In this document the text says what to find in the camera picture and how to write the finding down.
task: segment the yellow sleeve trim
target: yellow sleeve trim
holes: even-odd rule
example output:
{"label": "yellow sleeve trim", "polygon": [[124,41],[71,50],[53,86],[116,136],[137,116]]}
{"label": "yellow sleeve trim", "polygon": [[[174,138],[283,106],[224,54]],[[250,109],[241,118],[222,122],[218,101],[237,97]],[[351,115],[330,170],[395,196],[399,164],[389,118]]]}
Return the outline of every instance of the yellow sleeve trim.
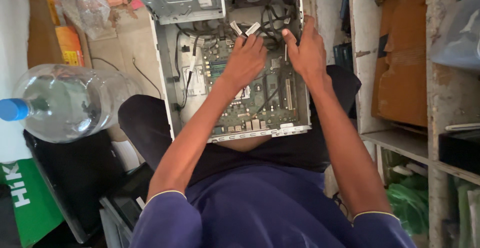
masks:
{"label": "yellow sleeve trim", "polygon": [[186,197],[183,193],[181,193],[181,192],[179,192],[179,191],[176,191],[176,190],[169,190],[169,191],[164,191],[164,192],[161,192],[161,193],[158,193],[158,194],[152,196],[152,198],[150,198],[150,200],[148,200],[148,202],[145,204],[145,207],[147,207],[148,203],[149,203],[150,201],[152,201],[152,199],[155,198],[155,196],[159,196],[159,195],[165,194],[165,193],[172,193],[172,192],[173,192],[173,193],[179,193],[179,194],[183,195],[183,197],[184,197],[185,199],[187,199],[187,197]]}
{"label": "yellow sleeve trim", "polygon": [[382,212],[382,211],[366,211],[366,212],[362,212],[362,213],[359,213],[357,215],[355,215],[355,217],[353,217],[353,221],[355,221],[355,218],[357,218],[358,216],[362,215],[362,214],[369,214],[369,213],[379,213],[379,214],[387,214],[387,215],[390,215],[392,217],[394,217],[395,219],[397,220],[400,220],[399,218],[397,218],[395,215],[391,214],[391,213],[388,213],[388,212]]}

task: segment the hand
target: hand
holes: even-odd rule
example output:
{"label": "hand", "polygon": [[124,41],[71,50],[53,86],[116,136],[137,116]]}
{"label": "hand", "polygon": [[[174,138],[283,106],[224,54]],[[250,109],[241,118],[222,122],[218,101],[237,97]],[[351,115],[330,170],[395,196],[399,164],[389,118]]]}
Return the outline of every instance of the hand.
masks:
{"label": "hand", "polygon": [[305,26],[297,46],[297,39],[290,30],[282,31],[283,38],[288,47],[288,56],[293,68],[303,77],[309,88],[313,88],[323,82],[328,82],[327,75],[327,52],[325,51],[324,40],[315,29],[315,20],[305,16]]}
{"label": "hand", "polygon": [[265,67],[267,59],[267,48],[263,46],[262,37],[254,34],[250,35],[245,41],[238,37],[230,59],[226,64],[225,70],[219,79],[225,80],[232,87],[234,95],[249,85],[260,71]]}

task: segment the sleeve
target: sleeve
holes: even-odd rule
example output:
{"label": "sleeve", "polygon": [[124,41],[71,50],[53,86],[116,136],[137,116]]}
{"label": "sleeve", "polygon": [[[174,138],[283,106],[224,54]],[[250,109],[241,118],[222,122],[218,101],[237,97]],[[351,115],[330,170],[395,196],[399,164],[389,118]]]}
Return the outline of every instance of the sleeve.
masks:
{"label": "sleeve", "polygon": [[178,191],[153,196],[135,225],[130,248],[200,247],[200,213]]}
{"label": "sleeve", "polygon": [[357,214],[353,230],[363,247],[415,248],[400,220],[393,214],[369,211]]}

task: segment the black pants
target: black pants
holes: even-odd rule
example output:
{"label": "black pants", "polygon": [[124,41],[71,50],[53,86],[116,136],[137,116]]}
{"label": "black pants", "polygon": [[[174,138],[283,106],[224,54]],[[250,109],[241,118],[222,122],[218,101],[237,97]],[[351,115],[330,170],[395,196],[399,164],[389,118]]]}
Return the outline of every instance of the black pants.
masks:
{"label": "black pants", "polygon": [[[360,89],[360,80],[339,66],[328,66],[333,89],[345,112],[354,104]],[[312,130],[304,134],[274,137],[249,152],[238,152],[216,144],[207,144],[193,171],[189,185],[216,173],[246,165],[269,164],[298,167],[324,172],[330,165],[320,121],[311,102]],[[120,127],[152,169],[170,146],[170,126],[165,102],[147,96],[135,95],[118,110]]]}

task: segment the person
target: person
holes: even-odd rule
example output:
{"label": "person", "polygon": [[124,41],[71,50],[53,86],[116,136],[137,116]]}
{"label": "person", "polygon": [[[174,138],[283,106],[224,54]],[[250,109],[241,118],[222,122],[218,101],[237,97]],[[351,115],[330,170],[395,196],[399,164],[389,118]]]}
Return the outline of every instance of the person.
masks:
{"label": "person", "polygon": [[[415,246],[346,114],[360,82],[327,68],[314,24],[306,17],[299,46],[282,31],[315,106],[307,133],[242,151],[207,144],[222,112],[265,66],[267,49],[255,35],[237,38],[224,72],[174,141],[162,100],[137,95],[121,106],[121,128],[155,169],[131,248]],[[352,223],[323,193],[330,163]]]}

